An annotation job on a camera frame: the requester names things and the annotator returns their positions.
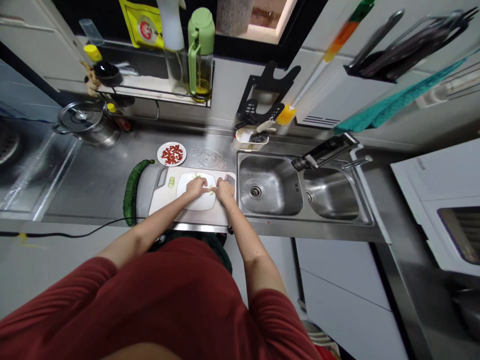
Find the cucumber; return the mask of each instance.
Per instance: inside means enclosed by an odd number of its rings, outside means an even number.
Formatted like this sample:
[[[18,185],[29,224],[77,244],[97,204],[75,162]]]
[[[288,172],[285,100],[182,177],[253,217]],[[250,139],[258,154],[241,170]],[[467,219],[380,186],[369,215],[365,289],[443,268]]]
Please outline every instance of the cucumber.
[[[140,175],[150,164],[155,164],[155,160],[140,161],[133,168],[126,182],[125,195],[123,197],[123,217],[127,218],[125,222],[130,227],[137,224],[135,216],[137,212],[137,186],[139,185]]]

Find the faucet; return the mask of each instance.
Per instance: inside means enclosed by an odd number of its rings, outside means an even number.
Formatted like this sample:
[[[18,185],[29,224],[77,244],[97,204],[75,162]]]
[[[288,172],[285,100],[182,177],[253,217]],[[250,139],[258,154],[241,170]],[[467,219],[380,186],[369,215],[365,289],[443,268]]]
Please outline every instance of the faucet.
[[[358,167],[362,166],[363,164],[369,163],[371,161],[373,161],[372,157],[370,155],[366,155],[366,156],[361,157],[361,158],[359,158],[355,161],[349,162],[348,164],[343,164],[341,166],[341,168],[343,170],[348,170],[348,169],[354,168],[354,167],[358,168]]]
[[[340,154],[356,147],[359,141],[349,132],[332,136],[305,155],[293,160],[291,164],[297,171],[318,169]]]

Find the hand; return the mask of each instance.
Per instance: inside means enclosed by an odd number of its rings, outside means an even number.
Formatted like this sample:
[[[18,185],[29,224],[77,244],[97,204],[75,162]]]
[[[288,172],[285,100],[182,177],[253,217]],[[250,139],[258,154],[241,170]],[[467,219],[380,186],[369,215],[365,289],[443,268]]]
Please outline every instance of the hand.
[[[203,193],[210,191],[208,187],[204,187],[208,186],[208,184],[206,178],[197,176],[186,185],[185,196],[187,196],[190,201],[199,198]]]
[[[216,194],[223,205],[230,200],[235,201],[235,188],[228,181],[225,181],[219,177],[218,181],[216,182],[216,186],[217,187],[213,186],[211,190]]]

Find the person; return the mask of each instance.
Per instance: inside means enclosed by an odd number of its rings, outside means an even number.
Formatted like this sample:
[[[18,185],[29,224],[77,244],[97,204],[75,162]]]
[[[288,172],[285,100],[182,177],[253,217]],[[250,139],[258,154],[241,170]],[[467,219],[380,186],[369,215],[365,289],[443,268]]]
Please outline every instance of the person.
[[[234,187],[213,187],[243,259],[248,309],[219,257],[181,237],[148,252],[180,211],[210,189],[186,192],[122,234],[0,322],[0,359],[321,359]]]

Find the plastic bag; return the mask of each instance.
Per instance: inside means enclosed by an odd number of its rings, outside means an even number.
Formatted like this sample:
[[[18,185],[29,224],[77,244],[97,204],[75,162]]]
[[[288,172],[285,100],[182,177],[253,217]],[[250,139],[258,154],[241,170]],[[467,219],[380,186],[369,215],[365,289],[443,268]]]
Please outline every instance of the plastic bag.
[[[164,48],[162,21],[158,7],[118,0],[135,48]]]

